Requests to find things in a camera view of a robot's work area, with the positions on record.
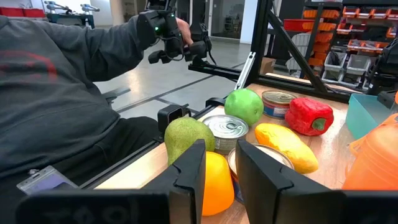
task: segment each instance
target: orange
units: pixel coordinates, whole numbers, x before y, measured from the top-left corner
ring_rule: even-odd
[[[234,202],[234,188],[226,159],[215,152],[206,152],[205,194],[202,215],[215,215]]]

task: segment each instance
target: hand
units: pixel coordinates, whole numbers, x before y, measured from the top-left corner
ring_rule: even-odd
[[[177,25],[178,28],[181,31],[182,34],[182,40],[184,41],[184,44],[187,44],[188,46],[191,46],[193,44],[193,40],[191,39],[191,31],[189,29],[189,24],[182,19],[175,18],[177,20]]]

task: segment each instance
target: gray hoodie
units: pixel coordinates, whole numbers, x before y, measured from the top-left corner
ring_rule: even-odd
[[[0,179],[103,139],[118,122],[93,84],[142,60],[136,17],[109,30],[0,16]]]

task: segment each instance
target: teal bin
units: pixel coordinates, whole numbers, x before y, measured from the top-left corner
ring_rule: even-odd
[[[378,102],[377,96],[351,94],[346,124],[355,139],[363,137],[381,124],[390,115],[390,110]]]

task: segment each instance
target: red bell pepper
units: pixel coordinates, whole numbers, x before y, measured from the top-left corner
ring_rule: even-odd
[[[318,136],[333,123],[333,110],[329,105],[309,98],[296,98],[290,102],[285,120],[301,134]]]

